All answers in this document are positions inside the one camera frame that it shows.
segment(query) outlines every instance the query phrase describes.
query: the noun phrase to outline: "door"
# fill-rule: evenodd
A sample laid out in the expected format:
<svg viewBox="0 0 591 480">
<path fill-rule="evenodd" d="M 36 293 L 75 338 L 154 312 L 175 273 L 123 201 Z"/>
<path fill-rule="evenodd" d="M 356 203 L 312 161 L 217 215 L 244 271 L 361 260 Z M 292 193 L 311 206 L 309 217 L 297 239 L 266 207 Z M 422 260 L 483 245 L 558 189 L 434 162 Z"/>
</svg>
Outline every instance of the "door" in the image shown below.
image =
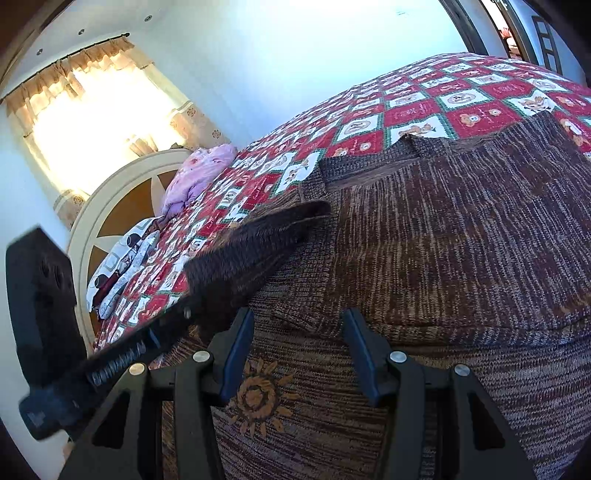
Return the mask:
<svg viewBox="0 0 591 480">
<path fill-rule="evenodd" d="M 495 24 L 510 58 L 538 65 L 538 59 L 519 17 L 504 0 L 480 0 Z"/>
</svg>

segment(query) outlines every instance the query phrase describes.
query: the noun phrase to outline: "headboard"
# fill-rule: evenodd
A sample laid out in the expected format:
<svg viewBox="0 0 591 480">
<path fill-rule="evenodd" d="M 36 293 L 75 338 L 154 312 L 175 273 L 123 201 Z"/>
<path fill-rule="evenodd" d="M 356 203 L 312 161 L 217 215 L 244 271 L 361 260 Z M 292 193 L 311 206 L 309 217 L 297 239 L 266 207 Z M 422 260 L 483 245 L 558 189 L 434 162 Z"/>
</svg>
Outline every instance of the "headboard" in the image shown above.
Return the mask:
<svg viewBox="0 0 591 480">
<path fill-rule="evenodd" d="M 76 320 L 91 352 L 100 328 L 86 311 L 88 282 L 119 237 L 144 218 L 156 216 L 166 187 L 190 150 L 178 148 L 138 158 L 105 180 L 86 201 L 74 225 L 67 254 L 76 290 Z"/>
</svg>

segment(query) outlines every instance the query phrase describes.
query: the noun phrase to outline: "black bracket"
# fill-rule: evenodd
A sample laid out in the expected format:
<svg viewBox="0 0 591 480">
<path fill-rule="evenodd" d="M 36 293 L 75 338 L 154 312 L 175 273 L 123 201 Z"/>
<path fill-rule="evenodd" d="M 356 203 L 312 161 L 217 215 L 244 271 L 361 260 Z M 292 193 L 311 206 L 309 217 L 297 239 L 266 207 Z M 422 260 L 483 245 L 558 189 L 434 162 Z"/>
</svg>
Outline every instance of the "black bracket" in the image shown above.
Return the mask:
<svg viewBox="0 0 591 480">
<path fill-rule="evenodd" d="M 224 479 L 210 407 L 238 390 L 253 335 L 252 312 L 243 308 L 207 350 L 179 365 L 131 365 L 78 438 L 60 480 L 160 479 L 163 401 L 174 402 L 179 479 Z"/>
<path fill-rule="evenodd" d="M 482 384 L 466 365 L 425 367 L 369 330 L 358 309 L 342 313 L 361 390 L 372 406 L 388 406 L 376 479 L 417 480 L 427 400 L 437 404 L 434 480 L 535 480 L 533 469 Z"/>
</svg>

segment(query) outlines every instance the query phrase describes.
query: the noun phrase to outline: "curtain rod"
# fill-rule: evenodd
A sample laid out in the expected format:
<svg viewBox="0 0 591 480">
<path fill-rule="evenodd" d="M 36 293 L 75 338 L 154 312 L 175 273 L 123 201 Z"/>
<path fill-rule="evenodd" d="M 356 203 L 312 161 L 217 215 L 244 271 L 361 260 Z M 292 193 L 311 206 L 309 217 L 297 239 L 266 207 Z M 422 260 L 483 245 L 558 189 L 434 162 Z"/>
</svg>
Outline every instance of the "curtain rod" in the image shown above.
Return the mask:
<svg viewBox="0 0 591 480">
<path fill-rule="evenodd" d="M 121 38 L 121 37 L 129 37 L 129 32 L 127 33 L 122 33 L 121 35 L 117 35 L 116 37 L 111 37 L 111 38 L 106 38 L 104 40 L 98 41 L 96 43 L 93 43 L 92 45 L 88 45 L 87 47 L 82 47 L 79 50 L 76 50 L 72 53 L 69 53 L 68 55 L 63 56 L 60 59 L 54 60 L 51 63 L 55 63 L 61 60 L 65 60 L 68 57 L 71 57 L 72 55 L 76 55 L 77 53 L 80 53 L 82 50 L 87 50 L 88 48 L 92 48 L 100 43 L 105 43 L 106 41 L 111 41 L 111 40 L 116 40 L 117 38 Z M 4 95 L 2 98 L 0 98 L 0 105 L 2 105 L 3 101 L 6 99 L 7 96 L 9 96 L 12 92 L 14 92 L 17 88 L 19 88 L 23 83 L 28 82 L 29 80 L 31 80 L 35 75 L 37 75 L 39 72 L 42 72 L 43 70 L 45 70 L 49 65 L 44 66 L 41 70 L 37 70 L 35 73 L 33 73 L 33 75 L 31 75 L 29 78 L 23 80 L 21 83 L 19 83 L 16 87 L 14 87 L 12 90 L 10 90 L 10 92 L 8 92 L 6 95 Z"/>
</svg>

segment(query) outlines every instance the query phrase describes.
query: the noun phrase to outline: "bedspread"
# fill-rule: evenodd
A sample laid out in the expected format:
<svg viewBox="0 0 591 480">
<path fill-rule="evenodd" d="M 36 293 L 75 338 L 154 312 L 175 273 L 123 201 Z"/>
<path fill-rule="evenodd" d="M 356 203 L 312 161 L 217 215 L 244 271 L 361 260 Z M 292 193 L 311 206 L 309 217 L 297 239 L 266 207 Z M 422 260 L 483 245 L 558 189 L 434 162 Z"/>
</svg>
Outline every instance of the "bedspread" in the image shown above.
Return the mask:
<svg viewBox="0 0 591 480">
<path fill-rule="evenodd" d="M 162 231 L 103 322 L 97 348 L 172 305 L 184 263 L 221 229 L 304 180 L 323 157 L 375 153 L 404 134 L 466 138 L 551 111 L 591 159 L 591 89 L 520 60 L 441 54 L 354 86 L 242 150 Z"/>
</svg>

